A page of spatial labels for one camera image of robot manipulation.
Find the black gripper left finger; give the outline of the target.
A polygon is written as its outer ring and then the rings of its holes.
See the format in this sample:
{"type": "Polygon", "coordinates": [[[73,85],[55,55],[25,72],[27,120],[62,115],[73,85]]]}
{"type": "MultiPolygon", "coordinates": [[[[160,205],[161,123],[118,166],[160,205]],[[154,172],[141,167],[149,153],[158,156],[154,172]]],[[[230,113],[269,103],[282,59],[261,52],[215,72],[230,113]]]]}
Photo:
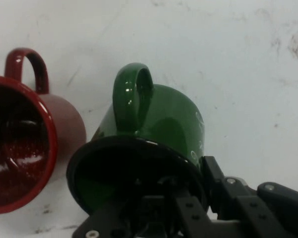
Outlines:
{"type": "Polygon", "coordinates": [[[114,196],[72,234],[74,238],[205,238],[211,220],[194,196],[114,196]]]}

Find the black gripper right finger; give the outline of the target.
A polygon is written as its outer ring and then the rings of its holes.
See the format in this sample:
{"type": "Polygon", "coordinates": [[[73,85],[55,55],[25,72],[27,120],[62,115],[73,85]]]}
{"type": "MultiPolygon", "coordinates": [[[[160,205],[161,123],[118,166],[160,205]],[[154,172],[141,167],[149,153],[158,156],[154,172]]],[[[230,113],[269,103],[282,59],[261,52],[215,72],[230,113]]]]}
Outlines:
{"type": "Polygon", "coordinates": [[[257,189],[225,177],[215,158],[202,158],[208,205],[220,220],[238,220],[255,238],[298,238],[298,191],[275,182],[257,189]]]}

